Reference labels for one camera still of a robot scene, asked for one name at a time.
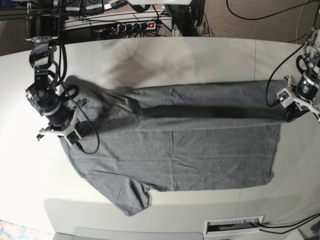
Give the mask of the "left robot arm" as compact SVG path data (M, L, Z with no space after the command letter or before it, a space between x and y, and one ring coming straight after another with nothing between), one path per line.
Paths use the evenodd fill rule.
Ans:
M295 83L293 76L285 76L287 87L280 90L277 102L285 111L285 120L290 123L311 112L319 120L320 109L315 106L320 91L320 30L313 28L311 36L303 45L303 54L296 58L296 67L301 74Z

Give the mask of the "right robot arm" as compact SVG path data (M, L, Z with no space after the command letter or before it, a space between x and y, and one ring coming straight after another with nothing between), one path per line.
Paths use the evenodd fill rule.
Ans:
M37 139L53 134L64 138L69 146L81 140L79 132L80 104L85 100L74 103L70 108L68 102L73 102L79 94L79 87L63 84L67 68L61 67L55 61L54 53L59 44L60 57L67 59L66 49L61 44L60 16L64 8L76 5L76 0L46 0L45 2L31 0L27 6L27 22L25 38L34 43L29 55L29 64L34 70L34 82L26 89L26 98L32 107L48 119L48 127L39 131Z

